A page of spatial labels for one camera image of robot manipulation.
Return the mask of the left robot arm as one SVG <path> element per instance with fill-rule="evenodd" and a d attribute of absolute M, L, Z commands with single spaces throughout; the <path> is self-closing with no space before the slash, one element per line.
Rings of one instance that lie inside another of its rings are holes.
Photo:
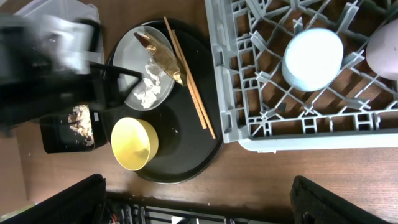
<path fill-rule="evenodd" d="M 108 110 L 124 103 L 135 85 L 120 90 L 120 75 L 142 80 L 142 74 L 91 61 L 100 34 L 101 25 L 92 19 L 45 15 L 37 26 L 1 14 L 2 134 L 76 105 Z"/>

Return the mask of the food scraps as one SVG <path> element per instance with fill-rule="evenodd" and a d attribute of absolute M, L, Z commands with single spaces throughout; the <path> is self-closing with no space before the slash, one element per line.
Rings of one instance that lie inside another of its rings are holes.
<path fill-rule="evenodd" d="M 72 108 L 68 115 L 69 127 L 84 138 L 85 146 L 92 146 L 94 142 L 93 128 L 88 105 L 78 105 Z"/>

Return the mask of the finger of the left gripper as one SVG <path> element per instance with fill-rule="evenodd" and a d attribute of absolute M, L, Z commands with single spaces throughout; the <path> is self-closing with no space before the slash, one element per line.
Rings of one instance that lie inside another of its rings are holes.
<path fill-rule="evenodd" d="M 142 73 L 110 64 L 90 63 L 96 110 L 110 110 L 122 106 L 142 80 Z"/>

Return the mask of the wooden chopstick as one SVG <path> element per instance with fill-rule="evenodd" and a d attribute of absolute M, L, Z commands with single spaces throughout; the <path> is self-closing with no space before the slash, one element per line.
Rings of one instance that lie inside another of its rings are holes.
<path fill-rule="evenodd" d="M 178 57 L 178 59 L 180 60 L 180 57 L 179 57 L 179 56 L 180 56 L 180 53 L 179 53 L 178 50 L 177 50 L 177 44 L 175 43 L 174 38 L 173 38 L 173 36 L 172 36 L 172 29 L 171 29 L 171 27 L 170 27 L 170 25 L 169 25 L 168 19 L 167 19 L 165 16 L 164 16 L 164 21 L 165 21 L 165 25 L 166 25 L 166 27 L 167 27 L 167 30 L 168 30 L 168 32 L 169 32 L 169 36 L 170 36 L 170 38 L 171 38 L 173 47 L 174 47 L 175 52 L 176 52 L 176 54 L 177 54 L 177 57 Z M 205 106 L 204 106 L 203 101 L 202 101 L 202 99 L 201 99 L 201 96 L 200 96 L 200 94 L 199 94 L 198 88 L 197 88 L 197 86 L 196 86 L 196 84 L 195 84 L 195 81 L 194 81 L 194 79 L 193 79 L 193 77 L 192 77 L 191 71 L 190 71 L 190 74 L 189 74 L 188 76 L 189 76 L 189 78 L 190 78 L 190 83 L 192 84 L 193 89 L 194 89 L 194 91 L 195 91 L 195 94 L 196 94 L 196 96 L 197 96 L 197 99 L 198 99 L 199 105 L 200 105 L 200 107 L 201 107 L 202 113 L 203 113 L 203 115 L 204 115 L 204 117 L 205 117 L 205 121 L 206 121 L 206 123 L 207 123 L 207 129 L 210 131 L 211 137 L 212 137 L 213 139 L 216 139 L 215 132 L 214 132 L 213 127 L 212 127 L 212 125 L 211 125 L 211 121 L 210 121 L 210 119 L 209 119 L 209 117 L 208 117 L 208 114 L 207 114 L 207 112 L 206 112 Z"/>
<path fill-rule="evenodd" d="M 174 38 L 175 43 L 177 44 L 177 50 L 178 50 L 178 52 L 180 53 L 180 56 L 179 56 L 179 57 L 180 57 L 180 60 L 182 61 L 183 66 L 184 66 L 184 68 L 185 68 L 185 70 L 186 70 L 186 73 L 187 73 L 187 86 L 188 86 L 188 90 L 189 90 L 189 92 L 190 92 L 190 94 L 191 94 L 191 97 L 192 97 L 192 100 L 193 100 L 193 104 L 194 104 L 194 106 L 195 106 L 195 109 L 196 109 L 196 111 L 197 111 L 199 120 L 200 120 L 200 122 L 201 122 L 201 126 L 202 126 L 203 129 L 206 129 L 206 128 L 207 128 L 207 123 L 206 123 L 206 121 L 205 121 L 205 117 L 204 117 L 204 115 L 203 115 L 203 113 L 202 113 L 202 110 L 201 110 L 201 107 L 200 107 L 200 105 L 199 105 L 197 96 L 196 96 L 196 94 L 195 94 L 195 91 L 194 91 L 194 89 L 193 89 L 192 84 L 190 83 L 190 78 L 189 78 L 189 76 L 188 76 L 188 75 L 190 74 L 190 70 L 189 70 L 187 61 L 185 60 L 185 56 L 183 55 L 181 46 L 180 46 L 180 44 L 179 44 L 179 41 L 178 41 L 178 39 L 177 39 L 177 36 L 176 36 L 176 33 L 175 33 L 174 30 L 172 30 L 172 36 L 173 36 L 173 38 Z"/>

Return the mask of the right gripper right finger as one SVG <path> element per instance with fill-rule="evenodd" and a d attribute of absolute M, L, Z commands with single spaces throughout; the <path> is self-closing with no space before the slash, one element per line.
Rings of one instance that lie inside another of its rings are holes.
<path fill-rule="evenodd" d="M 389 224 L 301 175 L 293 181 L 290 201 L 295 223 Z"/>

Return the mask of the yellow bowl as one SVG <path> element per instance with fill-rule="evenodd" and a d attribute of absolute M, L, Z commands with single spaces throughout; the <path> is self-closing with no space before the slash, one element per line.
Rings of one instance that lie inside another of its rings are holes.
<path fill-rule="evenodd" d="M 113 127 L 111 148 L 121 166 L 130 171 L 137 171 L 157 154 L 159 137 L 147 121 L 125 117 Z"/>

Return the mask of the blue cup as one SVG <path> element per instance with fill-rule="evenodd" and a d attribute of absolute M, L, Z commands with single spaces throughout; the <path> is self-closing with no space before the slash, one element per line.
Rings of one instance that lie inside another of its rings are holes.
<path fill-rule="evenodd" d="M 317 91 L 339 74 L 343 43 L 325 28 L 312 28 L 297 34 L 287 45 L 282 59 L 282 75 L 292 87 Z"/>

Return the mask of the gold foil wrapper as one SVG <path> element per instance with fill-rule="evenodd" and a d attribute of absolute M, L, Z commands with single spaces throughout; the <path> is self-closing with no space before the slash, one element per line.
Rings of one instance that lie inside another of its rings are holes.
<path fill-rule="evenodd" d="M 135 32 L 135 38 L 146 49 L 153 61 L 181 86 L 187 86 L 187 74 L 181 61 L 165 44 L 148 32 Z"/>

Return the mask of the white tissue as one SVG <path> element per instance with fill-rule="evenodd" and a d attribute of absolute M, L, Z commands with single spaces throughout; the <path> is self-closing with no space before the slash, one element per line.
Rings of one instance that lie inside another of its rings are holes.
<path fill-rule="evenodd" d="M 148 109 L 157 100 L 161 91 L 161 79 L 166 73 L 151 58 L 144 68 L 148 77 L 143 78 L 142 83 L 138 84 L 132 93 L 141 102 L 141 106 Z"/>

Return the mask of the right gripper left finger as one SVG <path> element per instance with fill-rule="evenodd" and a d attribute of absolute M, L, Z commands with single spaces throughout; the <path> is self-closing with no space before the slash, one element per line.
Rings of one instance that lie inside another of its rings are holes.
<path fill-rule="evenodd" d="M 93 174 L 3 222 L 5 224 L 100 223 L 105 201 L 106 179 L 100 174 Z"/>

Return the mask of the pink cup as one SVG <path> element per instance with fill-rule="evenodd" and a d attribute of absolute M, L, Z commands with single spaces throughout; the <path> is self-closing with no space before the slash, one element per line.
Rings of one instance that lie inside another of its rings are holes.
<path fill-rule="evenodd" d="M 377 75 L 397 80 L 397 19 L 371 36 L 366 47 L 366 61 Z"/>

